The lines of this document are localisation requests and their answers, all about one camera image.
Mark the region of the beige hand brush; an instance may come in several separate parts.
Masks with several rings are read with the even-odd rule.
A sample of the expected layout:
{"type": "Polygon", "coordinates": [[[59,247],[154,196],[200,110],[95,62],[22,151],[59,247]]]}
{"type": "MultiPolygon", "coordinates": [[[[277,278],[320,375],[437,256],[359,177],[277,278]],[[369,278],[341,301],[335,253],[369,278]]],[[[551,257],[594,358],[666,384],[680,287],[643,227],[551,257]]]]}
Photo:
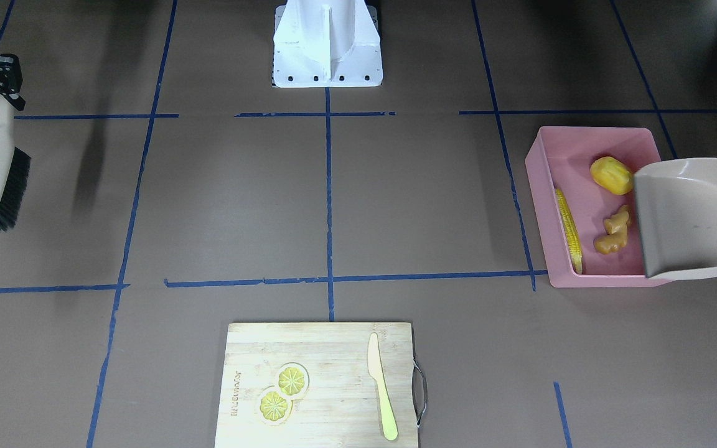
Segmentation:
{"type": "Polygon", "coordinates": [[[0,94],[0,232],[15,227],[29,178],[31,158],[14,140],[11,97],[0,94]]]}

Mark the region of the yellow toy corn cob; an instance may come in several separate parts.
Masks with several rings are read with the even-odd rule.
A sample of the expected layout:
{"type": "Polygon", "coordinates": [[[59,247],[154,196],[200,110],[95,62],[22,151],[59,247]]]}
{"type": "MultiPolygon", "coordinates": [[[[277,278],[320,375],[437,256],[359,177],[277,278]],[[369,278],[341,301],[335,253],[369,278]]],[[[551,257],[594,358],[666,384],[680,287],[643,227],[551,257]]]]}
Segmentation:
{"type": "Polygon", "coordinates": [[[570,262],[575,273],[583,274],[583,247],[581,247],[581,241],[574,221],[574,216],[570,211],[570,207],[563,191],[555,188],[555,196],[558,209],[560,210],[561,226],[563,226],[570,262]]]}

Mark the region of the brown toy ginger root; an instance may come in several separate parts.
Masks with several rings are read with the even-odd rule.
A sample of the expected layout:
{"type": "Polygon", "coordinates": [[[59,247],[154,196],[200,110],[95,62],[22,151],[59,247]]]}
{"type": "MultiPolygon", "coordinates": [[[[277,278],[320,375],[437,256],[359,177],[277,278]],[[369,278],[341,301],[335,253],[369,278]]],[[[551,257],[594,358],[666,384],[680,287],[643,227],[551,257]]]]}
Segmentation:
{"type": "Polygon", "coordinates": [[[603,220],[606,235],[594,240],[594,247],[598,253],[616,253],[628,245],[629,228],[632,226],[630,207],[625,204],[617,213],[603,220]]]}

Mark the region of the beige plastic dustpan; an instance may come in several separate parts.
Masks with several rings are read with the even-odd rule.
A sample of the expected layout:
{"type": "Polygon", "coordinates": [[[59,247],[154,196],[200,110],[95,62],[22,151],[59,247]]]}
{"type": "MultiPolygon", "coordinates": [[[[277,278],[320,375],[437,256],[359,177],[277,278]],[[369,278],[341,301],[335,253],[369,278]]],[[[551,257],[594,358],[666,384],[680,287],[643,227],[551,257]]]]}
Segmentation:
{"type": "Polygon", "coordinates": [[[717,158],[646,165],[634,192],[645,277],[717,277],[717,158]]]}

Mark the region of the pink plastic bin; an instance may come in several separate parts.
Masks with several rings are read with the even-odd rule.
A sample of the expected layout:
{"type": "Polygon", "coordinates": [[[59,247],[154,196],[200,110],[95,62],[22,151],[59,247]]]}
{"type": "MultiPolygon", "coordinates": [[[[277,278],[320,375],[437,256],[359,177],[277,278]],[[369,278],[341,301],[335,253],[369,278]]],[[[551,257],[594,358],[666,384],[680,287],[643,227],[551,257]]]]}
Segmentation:
{"type": "Polygon", "coordinates": [[[594,247],[605,233],[603,221],[623,204],[635,209],[634,193],[614,195],[598,186],[590,166],[604,156],[637,171],[661,160],[654,135],[646,128],[543,126],[527,153],[525,165],[541,246],[550,284],[554,287],[657,287],[663,279],[645,277],[639,226],[629,228],[628,243],[620,252],[603,254],[594,247]],[[566,242],[560,204],[563,193],[574,218],[583,272],[576,273],[566,242]]]}

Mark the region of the bamboo cutting board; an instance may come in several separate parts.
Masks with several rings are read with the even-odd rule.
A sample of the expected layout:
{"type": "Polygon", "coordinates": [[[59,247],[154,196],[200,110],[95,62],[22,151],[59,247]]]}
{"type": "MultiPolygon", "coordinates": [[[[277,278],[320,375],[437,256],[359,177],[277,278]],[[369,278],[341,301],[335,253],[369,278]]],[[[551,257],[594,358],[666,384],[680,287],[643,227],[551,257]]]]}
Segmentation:
{"type": "Polygon", "coordinates": [[[416,447],[415,350],[407,322],[232,323],[225,344],[216,447],[416,447]],[[378,335],[399,436],[384,438],[375,380],[367,366],[378,335]],[[307,394],[287,422],[257,417],[257,399],[285,363],[308,371],[307,394]]]}

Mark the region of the lemon slice inner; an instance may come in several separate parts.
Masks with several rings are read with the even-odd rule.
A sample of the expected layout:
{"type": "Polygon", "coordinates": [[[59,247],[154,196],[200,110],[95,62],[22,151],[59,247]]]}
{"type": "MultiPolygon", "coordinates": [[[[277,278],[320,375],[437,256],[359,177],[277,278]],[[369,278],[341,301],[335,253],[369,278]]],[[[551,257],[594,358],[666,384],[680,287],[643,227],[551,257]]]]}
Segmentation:
{"type": "Polygon", "coordinates": [[[297,400],[307,394],[310,377],[305,366],[290,362],[277,369],[274,382],[279,395],[288,400],[297,400]]]}

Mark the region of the lemon slice near edge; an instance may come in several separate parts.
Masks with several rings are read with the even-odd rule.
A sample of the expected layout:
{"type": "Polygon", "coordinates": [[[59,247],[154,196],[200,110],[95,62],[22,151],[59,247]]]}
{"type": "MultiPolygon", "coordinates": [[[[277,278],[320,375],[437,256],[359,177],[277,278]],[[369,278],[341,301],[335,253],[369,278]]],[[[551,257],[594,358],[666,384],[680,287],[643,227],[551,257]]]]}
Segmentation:
{"type": "Polygon", "coordinates": [[[269,426],[281,425],[289,419],[294,402],[279,391],[277,386],[270,386],[261,392],[257,399],[257,417],[269,426]]]}

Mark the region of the yellow plastic knife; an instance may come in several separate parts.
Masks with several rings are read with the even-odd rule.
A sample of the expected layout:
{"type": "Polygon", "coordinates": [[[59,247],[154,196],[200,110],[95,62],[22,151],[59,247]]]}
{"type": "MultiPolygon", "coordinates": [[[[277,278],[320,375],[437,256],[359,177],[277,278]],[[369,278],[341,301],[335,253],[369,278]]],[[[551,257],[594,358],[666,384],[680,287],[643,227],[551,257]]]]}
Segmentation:
{"type": "Polygon", "coordinates": [[[378,335],[375,332],[370,334],[368,338],[367,366],[370,377],[372,377],[376,383],[382,434],[386,440],[395,441],[398,439],[399,431],[396,425],[395,412],[390,402],[386,377],[382,368],[378,335]]]}

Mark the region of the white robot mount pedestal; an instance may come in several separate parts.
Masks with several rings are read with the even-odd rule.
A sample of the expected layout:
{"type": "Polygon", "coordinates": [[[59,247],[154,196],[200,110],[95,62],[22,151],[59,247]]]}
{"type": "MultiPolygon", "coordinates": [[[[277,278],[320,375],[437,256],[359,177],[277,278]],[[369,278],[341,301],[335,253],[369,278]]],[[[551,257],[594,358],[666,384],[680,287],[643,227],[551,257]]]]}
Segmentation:
{"type": "Polygon", "coordinates": [[[382,84],[378,1],[287,1],[275,9],[273,45],[276,88],[382,84]]]}

